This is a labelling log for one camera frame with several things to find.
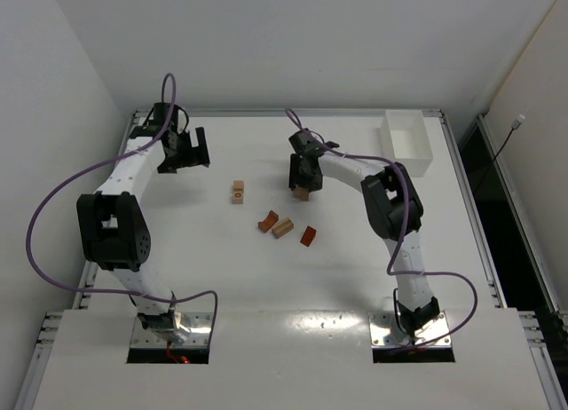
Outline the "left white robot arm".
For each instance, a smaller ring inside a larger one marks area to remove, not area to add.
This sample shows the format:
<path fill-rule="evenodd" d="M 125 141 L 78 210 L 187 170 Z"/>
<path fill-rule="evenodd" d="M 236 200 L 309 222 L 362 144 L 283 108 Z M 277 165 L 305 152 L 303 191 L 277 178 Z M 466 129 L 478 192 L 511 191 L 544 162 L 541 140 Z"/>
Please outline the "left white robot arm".
<path fill-rule="evenodd" d="M 151 235 L 139 202 L 153 174 L 209 166 L 204 129 L 192 135 L 178 125 L 178 118 L 186 115 L 178 105 L 155 103 L 130 133 L 126 158 L 95 193 L 81 195 L 76 203 L 86 259 L 111 272 L 130 292 L 143 329 L 175 345 L 188 341 L 191 321 L 178 311 L 174 293 L 146 262 Z"/>

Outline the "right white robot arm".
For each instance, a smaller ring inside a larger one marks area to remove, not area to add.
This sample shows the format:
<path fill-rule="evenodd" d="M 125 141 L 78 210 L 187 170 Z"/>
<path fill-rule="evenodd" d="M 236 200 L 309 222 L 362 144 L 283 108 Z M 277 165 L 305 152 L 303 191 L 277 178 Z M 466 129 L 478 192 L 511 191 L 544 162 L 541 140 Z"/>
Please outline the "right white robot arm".
<path fill-rule="evenodd" d="M 397 279 L 399 327 L 414 336 L 440 309 L 426 279 L 420 249 L 423 205 L 406 168 L 398 162 L 381 166 L 333 154 L 327 148 L 335 147 L 334 143 L 321 144 L 307 131 L 296 132 L 288 141 L 293 148 L 290 190 L 317 192 L 323 188 L 323 179 L 330 177 L 362 193 L 367 220 L 391 257 L 387 273 Z"/>

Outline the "wood cube with letter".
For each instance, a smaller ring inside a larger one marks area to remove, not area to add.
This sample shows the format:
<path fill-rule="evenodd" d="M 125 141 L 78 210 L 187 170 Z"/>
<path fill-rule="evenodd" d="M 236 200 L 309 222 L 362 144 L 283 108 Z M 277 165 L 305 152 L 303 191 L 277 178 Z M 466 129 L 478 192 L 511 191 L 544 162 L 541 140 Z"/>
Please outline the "wood cube with letter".
<path fill-rule="evenodd" d="M 244 192 L 242 190 L 233 190 L 231 203 L 242 204 L 244 202 Z"/>

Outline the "small light wood cube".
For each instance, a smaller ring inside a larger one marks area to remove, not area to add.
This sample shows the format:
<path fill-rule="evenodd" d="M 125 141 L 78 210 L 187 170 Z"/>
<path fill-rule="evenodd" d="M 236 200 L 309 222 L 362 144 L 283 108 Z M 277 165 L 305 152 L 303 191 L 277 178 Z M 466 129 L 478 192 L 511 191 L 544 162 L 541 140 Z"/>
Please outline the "small light wood cube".
<path fill-rule="evenodd" d="M 233 181 L 233 191 L 242 193 L 244 191 L 244 181 L 243 180 L 234 180 Z"/>

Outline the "white perforated plastic box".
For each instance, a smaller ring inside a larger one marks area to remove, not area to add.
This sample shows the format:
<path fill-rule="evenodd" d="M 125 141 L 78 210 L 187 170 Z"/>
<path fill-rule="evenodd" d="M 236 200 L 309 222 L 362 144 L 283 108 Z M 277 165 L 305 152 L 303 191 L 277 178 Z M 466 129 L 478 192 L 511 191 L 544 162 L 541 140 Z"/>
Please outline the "white perforated plastic box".
<path fill-rule="evenodd" d="M 386 110 L 379 136 L 383 157 L 402 163 L 410 177 L 425 175 L 433 153 L 422 111 Z"/>

